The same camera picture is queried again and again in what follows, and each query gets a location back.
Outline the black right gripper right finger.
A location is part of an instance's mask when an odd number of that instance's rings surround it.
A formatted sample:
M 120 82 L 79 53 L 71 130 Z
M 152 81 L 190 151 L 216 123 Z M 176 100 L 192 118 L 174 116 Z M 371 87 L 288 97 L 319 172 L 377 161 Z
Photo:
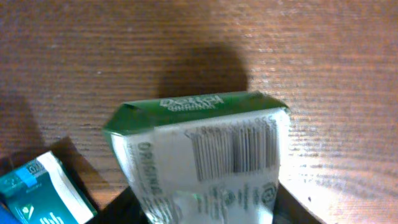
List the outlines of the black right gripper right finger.
M 282 184 L 279 184 L 273 210 L 273 224 L 322 224 Z

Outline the green white soap packet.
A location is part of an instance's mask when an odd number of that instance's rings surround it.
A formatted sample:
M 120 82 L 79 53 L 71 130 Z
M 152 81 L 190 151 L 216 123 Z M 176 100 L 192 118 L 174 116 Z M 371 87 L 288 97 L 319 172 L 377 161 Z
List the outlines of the green white soap packet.
M 103 132 L 150 223 L 271 223 L 289 126 L 241 91 L 123 103 Z

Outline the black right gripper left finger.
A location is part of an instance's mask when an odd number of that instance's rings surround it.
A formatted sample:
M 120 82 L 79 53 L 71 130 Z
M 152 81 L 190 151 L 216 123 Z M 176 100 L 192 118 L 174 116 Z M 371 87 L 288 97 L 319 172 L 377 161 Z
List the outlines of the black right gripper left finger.
M 128 187 L 86 224 L 149 224 L 149 221 Z

